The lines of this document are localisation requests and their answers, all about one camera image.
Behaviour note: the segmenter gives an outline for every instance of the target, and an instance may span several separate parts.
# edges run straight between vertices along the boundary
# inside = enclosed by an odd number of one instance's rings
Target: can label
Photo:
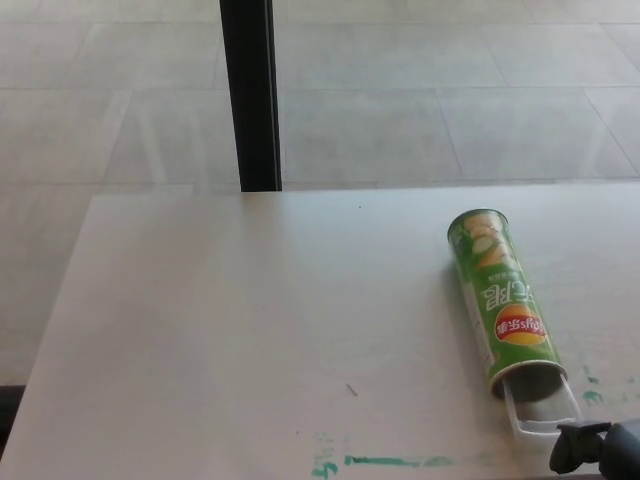
[[[555,363],[549,339],[506,218],[495,210],[473,210],[449,227],[463,293],[491,390],[515,365]]]

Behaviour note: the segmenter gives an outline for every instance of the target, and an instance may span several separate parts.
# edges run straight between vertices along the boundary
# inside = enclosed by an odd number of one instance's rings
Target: tiled floor
[[[288,189],[640,172],[640,0],[273,0]],[[0,0],[0,383],[91,196],[237,191],[216,0]]]

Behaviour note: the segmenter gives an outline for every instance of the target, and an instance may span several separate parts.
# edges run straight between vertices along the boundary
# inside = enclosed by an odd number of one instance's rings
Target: clear plastic lid
[[[558,375],[559,388],[549,396],[534,401],[527,400],[528,396],[519,391],[526,387],[517,385],[514,388],[509,379],[502,382],[509,420],[517,439],[554,440],[560,435],[559,424],[583,420],[565,376]]]

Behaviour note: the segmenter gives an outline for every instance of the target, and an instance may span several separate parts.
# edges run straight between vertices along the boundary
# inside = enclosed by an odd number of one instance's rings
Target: table surface
[[[586,416],[640,416],[640,186],[99,196],[0,478],[545,473],[486,391],[452,267],[450,221],[485,206]]]

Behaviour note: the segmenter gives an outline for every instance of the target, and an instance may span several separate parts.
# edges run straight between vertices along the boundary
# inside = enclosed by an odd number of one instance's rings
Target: green chip can
[[[489,389],[516,401],[556,392],[566,372],[516,256],[506,217],[490,209],[458,216],[447,237],[487,374]]]

